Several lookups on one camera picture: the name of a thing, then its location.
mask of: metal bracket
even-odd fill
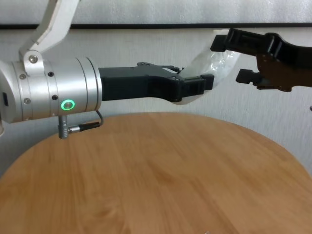
[[[20,60],[28,76],[44,75],[42,53],[67,35],[79,0],[49,0],[41,24],[20,48]]]

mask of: silver cylindrical joint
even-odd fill
[[[28,76],[21,62],[0,62],[0,111],[6,122],[65,116],[100,108],[102,85],[89,58],[44,61],[44,76]]]

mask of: dark stripe on wall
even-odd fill
[[[37,24],[0,24],[0,30],[36,29]],[[178,23],[178,24],[72,24],[72,29],[192,29],[192,28],[303,28],[312,23]]]

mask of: wood grain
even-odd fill
[[[208,231],[311,234],[310,176],[251,130],[156,113],[52,136],[0,180],[0,234]]]

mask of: white wall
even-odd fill
[[[1,0],[1,23],[39,23],[48,0]],[[73,23],[312,22],[312,0],[82,0]]]
[[[274,31],[291,43],[312,46],[311,29],[257,29]],[[17,60],[18,48],[31,31],[0,31],[0,59]],[[208,29],[188,30],[72,30],[60,45],[45,54],[50,60],[89,56],[102,67],[135,66],[146,61],[186,66],[205,46]],[[312,173],[312,89],[291,93],[259,91],[235,82],[240,68],[256,70],[254,57],[242,55],[233,72],[207,95],[177,106],[155,98],[103,102],[105,116],[135,112],[187,112],[227,120],[253,129],[284,146]],[[70,116],[70,122],[96,118],[94,113]],[[26,149],[57,132],[56,118],[6,124],[0,138],[0,174]]]

